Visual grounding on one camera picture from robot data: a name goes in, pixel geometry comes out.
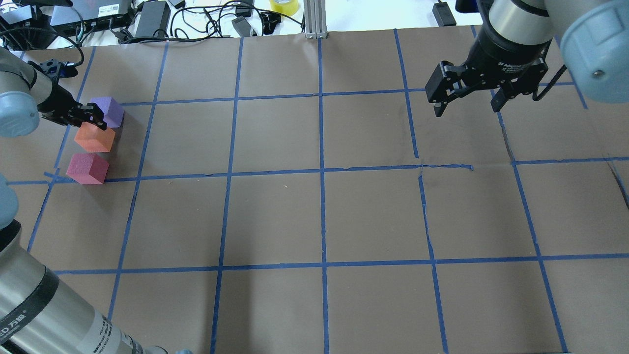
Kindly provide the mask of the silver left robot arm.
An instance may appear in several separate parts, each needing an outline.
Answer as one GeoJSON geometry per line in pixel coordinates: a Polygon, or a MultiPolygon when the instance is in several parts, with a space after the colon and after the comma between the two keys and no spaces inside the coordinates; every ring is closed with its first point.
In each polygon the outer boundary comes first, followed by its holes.
{"type": "MultiPolygon", "coordinates": [[[[95,103],[83,104],[59,85],[76,64],[25,62],[1,50],[1,136],[22,137],[41,119],[106,131],[95,103]]],[[[1,352],[3,354],[164,354],[113,324],[21,244],[19,201],[1,177],[1,352]]]]}

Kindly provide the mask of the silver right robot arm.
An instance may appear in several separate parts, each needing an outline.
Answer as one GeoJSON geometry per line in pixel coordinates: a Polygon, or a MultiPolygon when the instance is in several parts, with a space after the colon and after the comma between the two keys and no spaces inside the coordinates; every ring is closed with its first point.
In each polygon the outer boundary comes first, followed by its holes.
{"type": "Polygon", "coordinates": [[[466,61],[440,62],[426,84],[437,117],[477,90],[495,90],[495,112],[518,95],[539,101],[566,71],[588,98],[627,103],[626,0],[459,0],[456,10],[483,24],[466,61]]]}

